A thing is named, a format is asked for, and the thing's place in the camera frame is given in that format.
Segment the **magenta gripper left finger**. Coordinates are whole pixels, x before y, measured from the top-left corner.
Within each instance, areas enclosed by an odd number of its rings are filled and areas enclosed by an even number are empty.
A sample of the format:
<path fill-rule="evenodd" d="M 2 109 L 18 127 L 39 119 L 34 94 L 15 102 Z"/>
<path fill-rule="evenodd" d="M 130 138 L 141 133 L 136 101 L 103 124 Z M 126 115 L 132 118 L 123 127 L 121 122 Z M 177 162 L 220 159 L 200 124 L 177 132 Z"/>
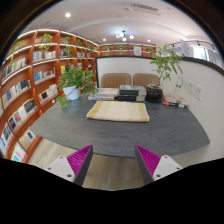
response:
<path fill-rule="evenodd" d="M 82 186 L 93 156 L 93 146 L 88 145 L 71 155 L 59 156 L 45 170 L 65 180 Z"/>

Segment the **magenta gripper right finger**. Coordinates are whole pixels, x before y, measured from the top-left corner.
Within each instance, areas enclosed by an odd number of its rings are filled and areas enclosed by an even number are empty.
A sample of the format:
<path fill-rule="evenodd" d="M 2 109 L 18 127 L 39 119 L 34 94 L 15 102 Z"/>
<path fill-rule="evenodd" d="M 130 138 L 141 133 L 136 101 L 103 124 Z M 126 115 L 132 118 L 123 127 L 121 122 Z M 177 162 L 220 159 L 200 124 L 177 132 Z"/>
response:
<path fill-rule="evenodd" d="M 139 145 L 135 146 L 134 154 L 145 185 L 182 169 L 170 156 L 159 156 Z"/>

